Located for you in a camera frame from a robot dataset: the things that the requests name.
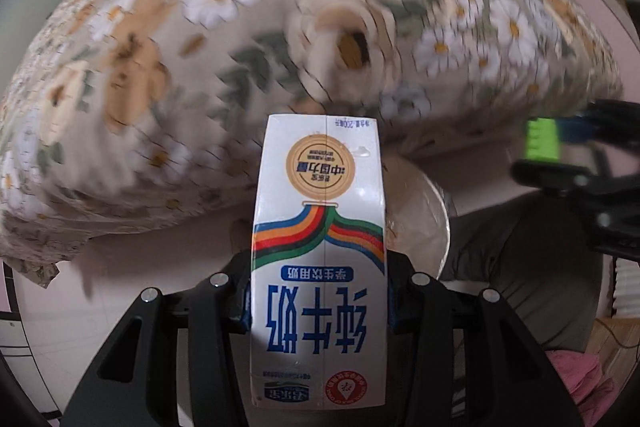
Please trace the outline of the pink cloth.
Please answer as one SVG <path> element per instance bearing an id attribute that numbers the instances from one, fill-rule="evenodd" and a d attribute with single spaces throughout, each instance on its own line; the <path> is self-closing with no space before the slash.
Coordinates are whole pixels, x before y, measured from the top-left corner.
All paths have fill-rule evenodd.
<path id="1" fill-rule="evenodd" d="M 597 355 L 568 350 L 547 351 L 546 355 L 577 405 L 584 424 L 597 425 L 618 397 L 616 382 L 604 375 L 600 359 Z"/>

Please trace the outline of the person leg grey trousers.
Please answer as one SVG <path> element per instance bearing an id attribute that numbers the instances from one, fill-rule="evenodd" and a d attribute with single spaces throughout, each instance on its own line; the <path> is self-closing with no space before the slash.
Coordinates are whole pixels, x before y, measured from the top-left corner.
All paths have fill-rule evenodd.
<path id="1" fill-rule="evenodd" d="M 450 220 L 443 281 L 486 283 L 547 350 L 585 351 L 603 259 L 572 203 L 533 192 Z"/>

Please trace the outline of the white trash bin with bag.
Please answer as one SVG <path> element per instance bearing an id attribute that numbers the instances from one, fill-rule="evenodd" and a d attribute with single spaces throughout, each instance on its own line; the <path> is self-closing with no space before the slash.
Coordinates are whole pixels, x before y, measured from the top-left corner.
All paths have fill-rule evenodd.
<path id="1" fill-rule="evenodd" d="M 406 255 L 416 271 L 442 274 L 450 246 L 450 224 L 442 192 L 412 162 L 382 159 L 386 245 Z"/>

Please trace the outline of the floral bedspread bed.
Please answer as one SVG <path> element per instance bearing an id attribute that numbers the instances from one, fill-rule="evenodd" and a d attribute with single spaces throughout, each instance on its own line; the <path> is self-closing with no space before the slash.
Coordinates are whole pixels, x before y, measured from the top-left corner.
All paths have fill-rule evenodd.
<path id="1" fill-rule="evenodd" d="M 47 286 L 91 239 L 249 198 L 274 113 L 422 156 L 622 91 L 574 0 L 62 0 L 1 102 L 1 257 Z"/>

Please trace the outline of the small green block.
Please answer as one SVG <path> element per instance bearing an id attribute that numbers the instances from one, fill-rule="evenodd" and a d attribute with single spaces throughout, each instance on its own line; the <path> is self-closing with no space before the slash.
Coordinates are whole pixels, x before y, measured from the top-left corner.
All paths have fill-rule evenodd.
<path id="1" fill-rule="evenodd" d="M 556 122 L 552 118 L 529 119 L 526 124 L 525 159 L 558 162 L 561 145 Z"/>

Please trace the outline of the white blue milk carton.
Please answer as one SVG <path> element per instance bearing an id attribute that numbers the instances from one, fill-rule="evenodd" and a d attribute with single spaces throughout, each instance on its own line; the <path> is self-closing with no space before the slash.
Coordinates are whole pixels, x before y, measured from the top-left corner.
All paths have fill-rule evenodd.
<path id="1" fill-rule="evenodd" d="M 250 257 L 250 387 L 258 407 L 385 401 L 385 195 L 371 118 L 272 115 Z"/>

